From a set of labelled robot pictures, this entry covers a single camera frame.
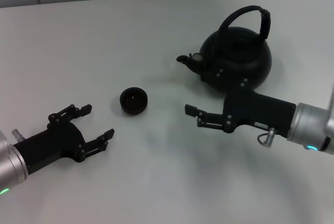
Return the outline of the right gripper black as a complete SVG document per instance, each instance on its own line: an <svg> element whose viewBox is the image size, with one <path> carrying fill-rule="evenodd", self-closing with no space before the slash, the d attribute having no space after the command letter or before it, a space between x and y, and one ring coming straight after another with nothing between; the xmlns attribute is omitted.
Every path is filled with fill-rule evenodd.
<svg viewBox="0 0 334 224"><path fill-rule="evenodd" d="M276 134L287 137L296 104L261 95L248 88L247 78L222 67L201 72L201 81L213 88L224 89L223 114L210 113L185 105L185 114L197 118L197 126L232 133L241 125L262 130L274 128Z"/></svg>

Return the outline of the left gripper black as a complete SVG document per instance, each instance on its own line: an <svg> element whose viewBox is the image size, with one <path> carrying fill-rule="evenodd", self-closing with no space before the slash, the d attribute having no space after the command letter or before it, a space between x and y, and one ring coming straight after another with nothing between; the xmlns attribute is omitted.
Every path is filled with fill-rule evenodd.
<svg viewBox="0 0 334 224"><path fill-rule="evenodd" d="M94 140L85 143L80 130L70 121L91 113L92 105L78 108L71 104L57 113L49 115L47 130L14 144L31 175L61 158L83 162L86 158L106 151L114 129L110 129Z"/></svg>

